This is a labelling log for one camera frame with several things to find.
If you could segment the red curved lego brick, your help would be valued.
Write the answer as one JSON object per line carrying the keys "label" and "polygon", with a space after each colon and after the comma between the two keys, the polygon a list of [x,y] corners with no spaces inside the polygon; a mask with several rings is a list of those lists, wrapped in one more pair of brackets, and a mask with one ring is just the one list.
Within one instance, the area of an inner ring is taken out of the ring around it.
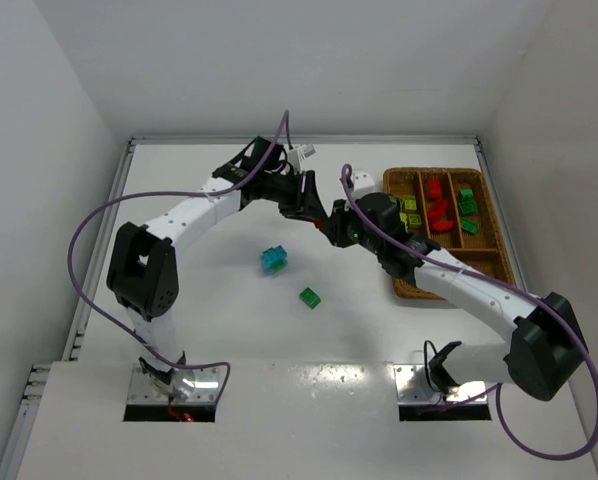
{"label": "red curved lego brick", "polygon": [[430,223],[437,223],[442,221],[447,213],[449,201],[447,199],[439,199],[434,202],[431,208],[427,211],[427,219]]}

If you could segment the blue and green lego stack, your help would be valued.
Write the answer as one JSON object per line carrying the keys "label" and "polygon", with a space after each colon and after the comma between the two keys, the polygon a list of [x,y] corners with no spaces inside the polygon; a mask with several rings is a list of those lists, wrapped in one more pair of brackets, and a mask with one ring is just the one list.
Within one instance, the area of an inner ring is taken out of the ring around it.
{"label": "blue and green lego stack", "polygon": [[263,272],[272,275],[284,269],[287,265],[287,257],[288,254],[281,245],[265,250],[260,256]]}

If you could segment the green lego plate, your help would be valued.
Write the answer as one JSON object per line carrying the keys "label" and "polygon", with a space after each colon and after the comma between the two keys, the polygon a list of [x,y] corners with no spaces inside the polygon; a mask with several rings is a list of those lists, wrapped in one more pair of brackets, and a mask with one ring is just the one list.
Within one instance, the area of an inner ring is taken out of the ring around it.
{"label": "green lego plate", "polygon": [[476,235],[479,231],[479,225],[468,218],[460,218],[461,230],[469,235]]}

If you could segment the green and lime curved legos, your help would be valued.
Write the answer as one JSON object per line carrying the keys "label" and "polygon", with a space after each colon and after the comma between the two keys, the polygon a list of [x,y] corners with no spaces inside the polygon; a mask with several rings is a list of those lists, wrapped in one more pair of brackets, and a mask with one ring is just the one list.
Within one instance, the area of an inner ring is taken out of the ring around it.
{"label": "green and lime curved legos", "polygon": [[474,200],[466,200],[458,203],[458,211],[462,217],[471,216],[478,212],[477,204]]}

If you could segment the tall red lego stack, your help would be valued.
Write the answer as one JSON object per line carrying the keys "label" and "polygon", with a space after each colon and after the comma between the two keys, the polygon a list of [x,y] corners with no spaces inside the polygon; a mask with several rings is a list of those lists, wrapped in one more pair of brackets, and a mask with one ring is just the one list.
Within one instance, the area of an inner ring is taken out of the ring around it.
{"label": "tall red lego stack", "polygon": [[438,201],[443,198],[443,189],[438,178],[428,178],[426,180],[426,188],[430,201]]}

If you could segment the lime and red lego pair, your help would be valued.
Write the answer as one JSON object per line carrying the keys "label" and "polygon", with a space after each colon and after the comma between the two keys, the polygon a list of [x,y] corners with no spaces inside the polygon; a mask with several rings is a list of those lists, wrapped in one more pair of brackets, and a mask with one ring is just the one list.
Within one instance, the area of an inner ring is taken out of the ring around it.
{"label": "lime and red lego pair", "polygon": [[437,233],[442,233],[442,232],[450,231],[451,229],[454,228],[454,226],[455,226],[454,220],[440,220],[440,221],[433,223],[431,225],[431,228]]}

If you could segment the small dark green lego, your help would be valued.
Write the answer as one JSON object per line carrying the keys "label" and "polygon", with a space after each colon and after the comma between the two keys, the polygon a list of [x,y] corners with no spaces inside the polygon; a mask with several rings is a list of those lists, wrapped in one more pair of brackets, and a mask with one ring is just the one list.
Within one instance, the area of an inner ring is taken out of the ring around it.
{"label": "small dark green lego", "polygon": [[460,202],[470,201],[474,198],[473,190],[470,188],[461,189],[458,192],[458,198]]}

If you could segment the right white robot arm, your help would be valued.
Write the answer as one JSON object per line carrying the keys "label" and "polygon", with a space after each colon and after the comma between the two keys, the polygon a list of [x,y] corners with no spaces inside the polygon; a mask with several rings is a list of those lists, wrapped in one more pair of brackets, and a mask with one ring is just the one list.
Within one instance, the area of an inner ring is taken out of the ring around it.
{"label": "right white robot arm", "polygon": [[512,383],[549,401],[582,364],[581,348],[571,340],[581,331],[565,297],[526,298],[428,237],[407,232],[386,194],[370,193],[354,204],[335,201],[321,230],[333,245],[366,249],[390,276],[444,298],[501,337],[499,344],[453,341],[439,350],[426,374],[436,390],[482,380]]}

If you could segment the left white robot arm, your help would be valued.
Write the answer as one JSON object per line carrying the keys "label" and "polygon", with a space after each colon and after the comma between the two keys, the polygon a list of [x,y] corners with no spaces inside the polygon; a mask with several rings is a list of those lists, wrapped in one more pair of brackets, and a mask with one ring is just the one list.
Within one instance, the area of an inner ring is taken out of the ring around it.
{"label": "left white robot arm", "polygon": [[173,386],[186,362],[170,314],[179,293],[179,256],[254,200],[276,203],[290,219],[323,221],[326,213],[315,175],[302,168],[314,152],[310,144],[287,149],[257,137],[211,174],[199,196],[142,225],[127,222],[117,231],[106,284],[142,340],[142,371],[160,386]]}

